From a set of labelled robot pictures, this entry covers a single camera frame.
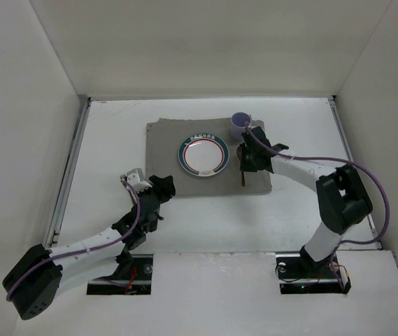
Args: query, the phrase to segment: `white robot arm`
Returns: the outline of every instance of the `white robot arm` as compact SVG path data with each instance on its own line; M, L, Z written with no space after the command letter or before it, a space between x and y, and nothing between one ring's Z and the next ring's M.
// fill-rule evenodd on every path
M31 247L3 280L23 320L43 312L70 288L99 277L125 274L132 263L129 251L145 241L146 233L157 229L160 205L175 194L172 176L151 176L144 180L141 169L122 176L122 183L134 195L135 205L118 222L103 232L67 246Z

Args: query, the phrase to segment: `red wire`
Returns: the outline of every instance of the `red wire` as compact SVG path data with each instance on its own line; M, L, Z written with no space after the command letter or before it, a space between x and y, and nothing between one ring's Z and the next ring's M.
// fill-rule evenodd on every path
M130 280L129 283L127 284L126 290L124 292L124 294L127 294L127 291L130 289L131 285L132 285L132 281L135 280L136 278L136 267L132 268L131 273L130 273Z

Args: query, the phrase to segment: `plate rim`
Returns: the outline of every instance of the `plate rim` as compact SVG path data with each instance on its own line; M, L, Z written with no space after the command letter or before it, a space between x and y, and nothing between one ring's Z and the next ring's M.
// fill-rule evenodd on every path
M220 148L220 150L222 151L222 154L223 154L222 162L215 169L208 170L208 171L196 171L193 168L191 168L187 164L186 160L184 159L185 152L186 152L188 146L193 141L197 141L200 139L207 139L207 140L217 144L218 147ZM225 143L225 141L223 141L222 138L220 138L217 135L214 135L211 133L205 133L205 132L196 133L196 134L190 135L188 138L186 138L185 140L182 141L182 144L180 145L180 148L178 149L178 161L180 163L180 166L187 173L194 175L194 176L199 176L199 177L209 177L209 176L219 174L227 166L227 164L229 162L229 149L228 149L228 146Z

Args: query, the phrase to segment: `table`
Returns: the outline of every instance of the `table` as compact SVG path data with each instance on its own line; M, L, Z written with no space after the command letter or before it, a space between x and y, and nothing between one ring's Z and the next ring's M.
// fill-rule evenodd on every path
M80 148L59 244L95 235L130 210L119 175L145 169L145 126L159 118L207 119L243 111L263 120L271 143L297 155L347 158L326 98L237 97L94 101ZM271 175L268 195L172 199L162 206L158 230L135 253L298 251L320 223L316 195ZM373 237L371 219L347 238ZM343 246L376 249L376 245Z

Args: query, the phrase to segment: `white wall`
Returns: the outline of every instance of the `white wall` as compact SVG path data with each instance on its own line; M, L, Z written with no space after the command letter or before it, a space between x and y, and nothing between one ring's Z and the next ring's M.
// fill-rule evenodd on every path
M77 92L334 95L390 0L31 0Z
M1 282L42 238L78 105L30 3L0 0L0 335L17 319Z
M384 246L398 260L398 0L390 5L336 103L354 158L371 167L388 191L392 220ZM383 207L377 194L375 198L379 226Z

